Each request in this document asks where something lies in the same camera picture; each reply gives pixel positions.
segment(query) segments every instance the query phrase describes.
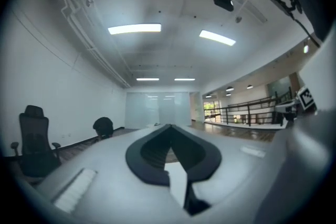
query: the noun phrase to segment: black cable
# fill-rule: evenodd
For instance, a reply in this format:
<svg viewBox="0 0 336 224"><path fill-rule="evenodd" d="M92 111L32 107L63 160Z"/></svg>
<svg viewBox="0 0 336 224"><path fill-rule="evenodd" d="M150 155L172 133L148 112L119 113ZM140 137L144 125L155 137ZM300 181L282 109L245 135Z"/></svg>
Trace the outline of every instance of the black cable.
<svg viewBox="0 0 336 224"><path fill-rule="evenodd" d="M298 20L294 19L294 18L293 18L293 20L296 21L299 26L301 26L301 28L306 32L306 34L308 35L308 37L310 37L311 41L316 45L316 47L320 48L321 47L320 44L318 44L316 42L316 40L313 39L313 37L309 34L309 32L306 30L306 28L303 26L303 24L301 22L299 22Z"/></svg>

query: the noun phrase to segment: chair armrest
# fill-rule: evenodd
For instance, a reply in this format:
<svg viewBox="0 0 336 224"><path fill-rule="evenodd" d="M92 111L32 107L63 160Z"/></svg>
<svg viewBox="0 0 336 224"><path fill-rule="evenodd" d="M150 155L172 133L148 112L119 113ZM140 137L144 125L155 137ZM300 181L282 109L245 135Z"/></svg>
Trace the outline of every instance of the chair armrest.
<svg viewBox="0 0 336 224"><path fill-rule="evenodd" d="M17 151L17 147L19 146L19 143L18 142L13 142L11 144L11 148L14 149L15 151L15 156L18 157L19 156L19 152Z"/></svg>
<svg viewBox="0 0 336 224"><path fill-rule="evenodd" d="M18 142L13 142L12 144L11 144L11 148L12 149L17 149L17 147L19 146L19 143Z"/></svg>
<svg viewBox="0 0 336 224"><path fill-rule="evenodd" d="M58 144L58 143L52 143L52 145L53 145L56 149L58 149L59 147L61 147L61 145Z"/></svg>

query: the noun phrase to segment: window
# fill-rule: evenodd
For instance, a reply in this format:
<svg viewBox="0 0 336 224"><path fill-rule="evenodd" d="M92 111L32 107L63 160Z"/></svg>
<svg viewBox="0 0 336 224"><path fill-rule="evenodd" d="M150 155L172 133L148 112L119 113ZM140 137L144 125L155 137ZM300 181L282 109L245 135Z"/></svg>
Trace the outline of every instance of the window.
<svg viewBox="0 0 336 224"><path fill-rule="evenodd" d="M219 101L204 102L204 116L206 121L221 122Z"/></svg>

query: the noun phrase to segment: chair backrest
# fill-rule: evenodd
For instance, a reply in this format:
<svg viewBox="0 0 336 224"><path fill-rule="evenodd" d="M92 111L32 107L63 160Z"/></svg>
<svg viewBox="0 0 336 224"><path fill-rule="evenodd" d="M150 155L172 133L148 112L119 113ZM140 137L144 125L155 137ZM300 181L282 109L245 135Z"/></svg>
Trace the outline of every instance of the chair backrest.
<svg viewBox="0 0 336 224"><path fill-rule="evenodd" d="M93 129L97 131L99 135L108 136L113 134L113 122L106 117L97 119L93 125Z"/></svg>
<svg viewBox="0 0 336 224"><path fill-rule="evenodd" d="M25 113L19 116L22 134L22 155L51 151L48 141L49 120L43 109L28 105Z"/></svg>

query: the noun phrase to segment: frosted glass wall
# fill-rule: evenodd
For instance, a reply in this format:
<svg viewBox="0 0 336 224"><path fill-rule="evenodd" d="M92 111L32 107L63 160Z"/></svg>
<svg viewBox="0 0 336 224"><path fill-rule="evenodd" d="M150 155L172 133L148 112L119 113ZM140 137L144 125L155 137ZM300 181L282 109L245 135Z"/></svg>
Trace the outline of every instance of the frosted glass wall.
<svg viewBox="0 0 336 224"><path fill-rule="evenodd" d="M127 93L125 127L142 129L155 123L191 125L187 92Z"/></svg>

